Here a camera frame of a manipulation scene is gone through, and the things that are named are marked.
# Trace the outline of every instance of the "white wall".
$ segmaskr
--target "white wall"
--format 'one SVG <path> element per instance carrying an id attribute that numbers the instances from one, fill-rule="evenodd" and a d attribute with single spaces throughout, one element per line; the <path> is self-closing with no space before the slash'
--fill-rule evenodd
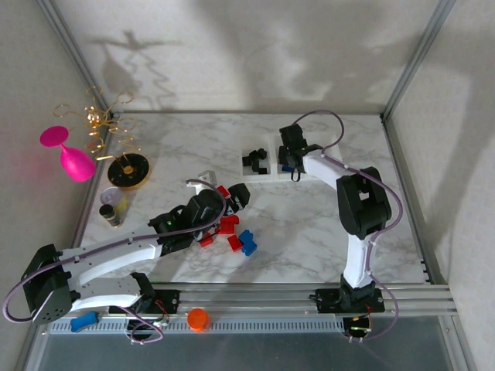
<path id="1" fill-rule="evenodd" d="M 38 5 L 32 0 L 0 2 L 0 298 L 16 283 L 34 252 L 48 243 L 68 247 L 79 213 L 84 184 L 63 172 L 57 149 L 39 144 L 54 124 L 79 121 L 52 116 L 67 102 L 83 108 L 85 86 Z M 84 131 L 70 135 L 78 147 Z M 28 315 L 23 293 L 12 312 Z M 13 369 L 29 325 L 0 318 L 0 369 Z"/>
<path id="2" fill-rule="evenodd" d="M 432 0 L 56 0 L 108 100 L 135 110 L 377 113 Z"/>
<path id="3" fill-rule="evenodd" d="M 495 369 L 495 2 L 458 1 L 394 129 L 480 370 Z"/>

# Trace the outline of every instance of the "pink wine glass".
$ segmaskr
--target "pink wine glass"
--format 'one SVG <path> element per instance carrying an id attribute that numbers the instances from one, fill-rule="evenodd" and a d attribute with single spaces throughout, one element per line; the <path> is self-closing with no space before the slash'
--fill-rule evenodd
<path id="1" fill-rule="evenodd" d="M 69 177 L 75 182 L 84 182 L 96 172 L 96 165 L 86 152 L 77 148 L 63 145 L 69 137 L 69 131 L 64 126 L 52 126 L 46 129 L 39 137 L 39 142 L 45 147 L 62 148 L 60 163 Z"/>

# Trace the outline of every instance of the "white container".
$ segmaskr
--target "white container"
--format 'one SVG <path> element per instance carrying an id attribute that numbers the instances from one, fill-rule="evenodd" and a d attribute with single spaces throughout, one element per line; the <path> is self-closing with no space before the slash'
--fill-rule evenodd
<path id="1" fill-rule="evenodd" d="M 321 145 L 322 147 L 333 143 L 337 136 L 331 132 L 325 131 L 304 131 L 304 138 L 308 145 Z M 265 134 L 243 134 L 239 136 L 239 166 L 243 182 L 287 182 L 291 180 L 290 172 L 283 172 L 282 165 L 278 164 L 278 147 L 282 145 L 282 137 L 278 131 Z M 248 156 L 252 151 L 263 148 L 267 153 L 265 160 L 260 160 L 260 167 L 267 168 L 268 174 L 258 174 L 253 172 L 250 166 L 242 165 L 243 156 Z M 330 148 L 327 154 L 339 160 L 339 145 Z M 316 179 L 308 174 L 301 174 L 302 180 Z"/>

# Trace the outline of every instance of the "blue block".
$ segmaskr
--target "blue block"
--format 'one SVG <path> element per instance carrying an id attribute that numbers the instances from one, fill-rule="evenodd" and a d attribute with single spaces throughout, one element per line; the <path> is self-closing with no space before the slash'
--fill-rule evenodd
<path id="1" fill-rule="evenodd" d="M 254 253 L 256 251 L 257 248 L 258 248 L 258 245 L 256 243 L 254 243 L 253 241 L 251 241 L 249 243 L 246 243 L 245 245 L 242 245 L 241 251 L 244 253 L 244 255 L 249 257 L 252 253 Z"/>
<path id="2" fill-rule="evenodd" d="M 249 257 L 256 251 L 258 245 L 253 241 L 253 233 L 250 230 L 245 230 L 239 235 L 239 240 L 242 242 L 241 251 Z"/>
<path id="3" fill-rule="evenodd" d="M 253 241 L 253 233 L 250 230 L 245 230 L 243 233 L 239 235 L 239 240 L 241 240 L 242 244 L 250 243 Z"/>
<path id="4" fill-rule="evenodd" d="M 79 332 L 80 330 L 83 330 L 86 327 L 96 325 L 98 322 L 99 322 L 98 313 L 95 311 L 90 311 L 85 315 L 81 315 L 80 317 L 71 320 L 70 330 L 72 332 Z"/>

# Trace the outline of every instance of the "marble surface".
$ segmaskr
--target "marble surface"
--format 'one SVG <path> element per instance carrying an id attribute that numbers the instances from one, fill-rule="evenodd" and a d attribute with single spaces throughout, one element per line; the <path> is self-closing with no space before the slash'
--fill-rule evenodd
<path id="1" fill-rule="evenodd" d="M 130 208 L 119 229 L 97 213 L 99 195 L 110 186 L 106 169 L 94 200 L 82 245 L 131 231 L 149 219 L 187 203 L 194 189 L 184 181 L 213 170 L 219 185 L 241 182 L 238 140 L 245 134 L 273 134 L 291 124 L 296 115 L 261 114 L 133 114 L 139 121 L 136 143 L 152 166 L 152 176 L 137 191 L 126 192 Z M 356 167 L 377 167 L 382 179 L 399 191 L 378 116 L 343 116 L 346 135 L 340 144 L 343 160 Z M 338 135 L 330 116 L 308 117 L 305 132 Z M 111 153 L 119 144 L 111 143 Z M 254 233 L 258 250 L 250 257 L 233 253 L 226 236 L 208 247 L 191 248 L 157 260 L 120 269 L 113 275 L 140 271 L 154 282 L 337 282 L 347 257 L 347 235 L 340 225 L 336 192 L 319 180 L 249 183 L 251 201 L 238 213 L 240 233 Z M 397 207 L 393 204 L 393 217 Z M 425 282 L 408 218 L 379 241 L 374 263 L 384 282 Z"/>

